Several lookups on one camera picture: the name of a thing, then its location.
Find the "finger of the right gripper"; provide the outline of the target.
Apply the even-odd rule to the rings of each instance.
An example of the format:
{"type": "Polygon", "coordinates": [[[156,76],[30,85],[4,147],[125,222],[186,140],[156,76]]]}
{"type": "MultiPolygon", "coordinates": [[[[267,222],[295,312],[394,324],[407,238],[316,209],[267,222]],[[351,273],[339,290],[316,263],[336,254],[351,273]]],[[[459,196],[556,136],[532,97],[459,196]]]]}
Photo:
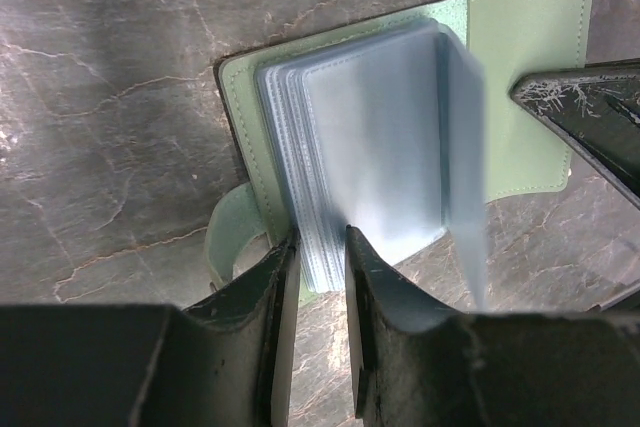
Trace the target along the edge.
{"type": "Polygon", "coordinates": [[[531,73],[511,99],[639,206],[639,61],[531,73]]]}

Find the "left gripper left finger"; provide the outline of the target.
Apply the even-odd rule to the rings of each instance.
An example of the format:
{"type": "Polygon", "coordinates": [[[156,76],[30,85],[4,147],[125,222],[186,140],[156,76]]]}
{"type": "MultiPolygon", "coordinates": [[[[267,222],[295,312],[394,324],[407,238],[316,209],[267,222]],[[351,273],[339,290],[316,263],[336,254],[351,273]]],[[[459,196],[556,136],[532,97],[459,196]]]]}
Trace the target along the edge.
{"type": "Polygon", "coordinates": [[[197,304],[8,305],[5,426],[283,426],[300,285],[287,239],[197,304]]]}

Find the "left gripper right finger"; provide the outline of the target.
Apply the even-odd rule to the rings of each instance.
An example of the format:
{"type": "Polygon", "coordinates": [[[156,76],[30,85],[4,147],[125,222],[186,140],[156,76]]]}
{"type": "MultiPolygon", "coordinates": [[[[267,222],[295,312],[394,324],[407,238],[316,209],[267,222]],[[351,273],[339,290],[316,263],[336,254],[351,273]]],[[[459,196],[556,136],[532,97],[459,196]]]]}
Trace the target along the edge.
{"type": "Polygon", "coordinates": [[[634,311],[462,313],[346,230],[354,411],[367,426],[635,426],[634,311]]]}

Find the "green card holder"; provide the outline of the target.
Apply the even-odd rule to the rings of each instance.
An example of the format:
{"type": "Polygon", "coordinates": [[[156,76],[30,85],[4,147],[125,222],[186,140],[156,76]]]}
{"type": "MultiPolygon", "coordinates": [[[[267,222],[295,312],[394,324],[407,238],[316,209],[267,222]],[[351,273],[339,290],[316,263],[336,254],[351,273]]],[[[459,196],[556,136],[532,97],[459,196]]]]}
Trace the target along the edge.
{"type": "Polygon", "coordinates": [[[486,210],[557,192],[571,150],[510,97],[523,75],[582,67],[592,0],[443,0],[224,61],[249,182],[216,205],[213,284],[245,246],[301,236],[309,290],[345,285],[345,231],[398,264],[445,234],[486,305],[486,210]]]}

